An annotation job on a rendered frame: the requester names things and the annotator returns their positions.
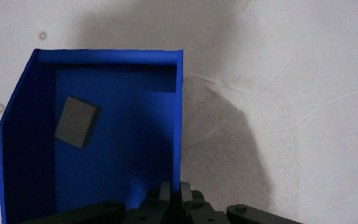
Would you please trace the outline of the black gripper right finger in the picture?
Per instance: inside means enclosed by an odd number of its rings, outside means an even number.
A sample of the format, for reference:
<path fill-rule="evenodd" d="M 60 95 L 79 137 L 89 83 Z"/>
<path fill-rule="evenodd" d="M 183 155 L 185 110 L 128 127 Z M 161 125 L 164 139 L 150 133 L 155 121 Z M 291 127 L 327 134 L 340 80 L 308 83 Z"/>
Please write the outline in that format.
<path fill-rule="evenodd" d="M 272 213 L 268 213 L 250 206 L 246 206 L 244 204 L 228 206 L 226 214 L 223 211 L 214 211 L 211 204 L 205 201 L 202 192 L 200 192 L 199 190 L 191 190 L 190 182 L 180 182 L 180 188 L 178 192 L 177 224 L 303 223 L 293 221 Z"/>

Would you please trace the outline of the blue bin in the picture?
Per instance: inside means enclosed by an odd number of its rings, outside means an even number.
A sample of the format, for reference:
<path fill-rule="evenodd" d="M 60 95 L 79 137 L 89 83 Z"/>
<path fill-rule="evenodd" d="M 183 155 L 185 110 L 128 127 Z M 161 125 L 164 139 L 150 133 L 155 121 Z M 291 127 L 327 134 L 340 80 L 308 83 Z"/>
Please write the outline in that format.
<path fill-rule="evenodd" d="M 182 86 L 183 50 L 34 49 L 0 119 L 1 223 L 129 211 L 166 181 L 177 224 Z M 82 149 L 54 137 L 68 96 L 102 107 Z"/>

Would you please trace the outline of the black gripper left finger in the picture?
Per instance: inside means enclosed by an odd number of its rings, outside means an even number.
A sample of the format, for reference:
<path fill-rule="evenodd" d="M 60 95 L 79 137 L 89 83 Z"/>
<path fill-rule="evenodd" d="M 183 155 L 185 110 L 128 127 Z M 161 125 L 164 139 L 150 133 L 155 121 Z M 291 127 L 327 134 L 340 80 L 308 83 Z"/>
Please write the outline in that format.
<path fill-rule="evenodd" d="M 172 182 L 162 181 L 160 189 L 148 191 L 138 209 L 125 211 L 124 203 L 107 200 L 17 224 L 172 224 L 172 219 Z"/>

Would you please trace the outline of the grey rectangular block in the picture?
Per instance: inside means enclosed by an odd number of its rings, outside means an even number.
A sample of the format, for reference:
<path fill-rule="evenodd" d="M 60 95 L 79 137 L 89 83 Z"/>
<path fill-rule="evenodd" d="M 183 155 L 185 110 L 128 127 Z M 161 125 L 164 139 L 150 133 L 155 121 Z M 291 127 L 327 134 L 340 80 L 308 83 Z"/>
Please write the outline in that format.
<path fill-rule="evenodd" d="M 89 145 L 102 107 L 68 96 L 54 137 L 76 147 Z"/>

